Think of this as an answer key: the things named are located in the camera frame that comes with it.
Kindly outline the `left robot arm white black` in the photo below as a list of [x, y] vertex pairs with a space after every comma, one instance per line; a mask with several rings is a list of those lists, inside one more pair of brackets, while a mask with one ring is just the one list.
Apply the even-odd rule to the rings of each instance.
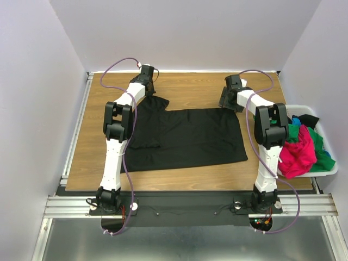
[[137, 103], [155, 93], [151, 65], [140, 65], [125, 92], [115, 101], [107, 102], [104, 110], [103, 133], [106, 155], [103, 177], [96, 193], [94, 205], [108, 214], [116, 214], [121, 207], [121, 166], [127, 143], [132, 137], [137, 117]]

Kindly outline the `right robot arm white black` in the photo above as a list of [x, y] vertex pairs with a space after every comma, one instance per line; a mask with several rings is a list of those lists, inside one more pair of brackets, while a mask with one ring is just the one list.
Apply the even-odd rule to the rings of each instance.
[[274, 103], [246, 86], [238, 74], [225, 78], [219, 106], [254, 116], [254, 138], [258, 149], [258, 174], [250, 206], [255, 212], [268, 210], [278, 201], [277, 169], [279, 156], [289, 137], [287, 111], [283, 103]]

